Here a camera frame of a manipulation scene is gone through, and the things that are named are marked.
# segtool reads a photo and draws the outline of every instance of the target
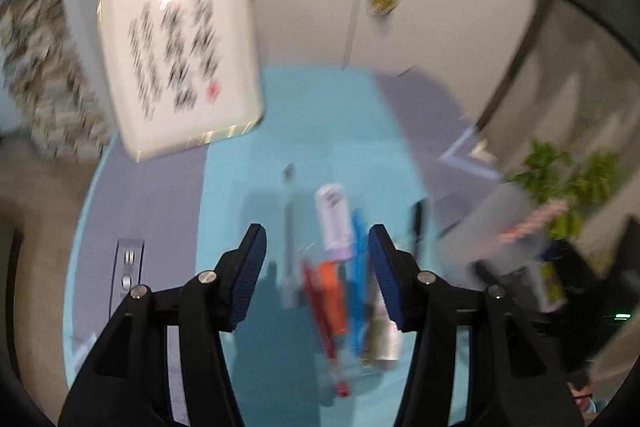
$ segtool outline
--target pen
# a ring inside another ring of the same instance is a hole
[[[426,198],[414,204],[414,226],[412,230],[414,233],[414,259],[418,259],[422,250],[422,229],[428,213],[427,204]]]
[[[355,209],[351,213],[353,230],[356,237],[356,255],[353,257],[354,291],[351,296],[351,349],[357,357],[362,356],[362,344],[365,330],[364,305],[367,301],[367,227],[362,211]]]
[[[338,360],[334,340],[330,333],[331,329],[329,326],[329,320],[322,308],[322,298],[314,285],[313,269],[309,266],[306,259],[302,261],[302,272],[304,276],[305,291],[309,298],[309,304],[311,305],[311,311],[314,315],[316,328],[318,329],[320,344],[322,344],[324,355],[329,363],[329,371],[331,372],[331,376],[335,382],[336,393],[339,397],[345,398],[351,394],[351,391],[342,376],[342,366]]]

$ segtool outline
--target floor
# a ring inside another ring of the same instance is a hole
[[[0,144],[0,214],[22,229],[15,345],[25,389],[57,423],[66,397],[62,299],[70,245],[95,164],[41,160],[25,137]]]

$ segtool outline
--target green plant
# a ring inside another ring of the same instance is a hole
[[[547,227],[552,239],[578,237],[582,231],[582,212],[609,199],[618,155],[597,150],[585,165],[572,169],[573,163],[569,152],[533,138],[531,152],[524,160],[527,169],[511,178],[529,193],[536,206],[551,198],[566,200],[569,209]]]

